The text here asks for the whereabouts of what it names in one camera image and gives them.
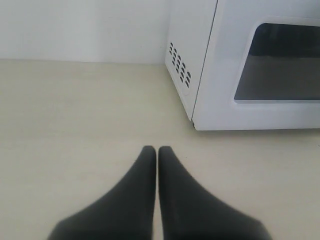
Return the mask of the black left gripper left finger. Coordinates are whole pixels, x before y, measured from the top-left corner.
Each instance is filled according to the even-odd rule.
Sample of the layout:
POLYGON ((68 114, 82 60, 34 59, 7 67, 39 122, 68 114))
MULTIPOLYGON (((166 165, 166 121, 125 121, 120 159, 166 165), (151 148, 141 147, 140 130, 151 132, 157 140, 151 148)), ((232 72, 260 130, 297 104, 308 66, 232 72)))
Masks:
POLYGON ((157 156, 144 146, 123 178, 104 196, 57 223, 50 240, 151 240, 157 156))

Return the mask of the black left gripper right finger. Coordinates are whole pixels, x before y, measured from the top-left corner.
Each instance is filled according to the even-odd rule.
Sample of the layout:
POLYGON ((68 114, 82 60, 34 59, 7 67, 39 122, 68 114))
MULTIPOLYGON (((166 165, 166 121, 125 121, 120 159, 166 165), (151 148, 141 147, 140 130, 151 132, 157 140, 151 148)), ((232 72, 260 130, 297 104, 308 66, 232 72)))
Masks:
POLYGON ((184 168, 170 146, 158 150, 158 194, 165 240, 270 240, 265 226, 218 199, 184 168))

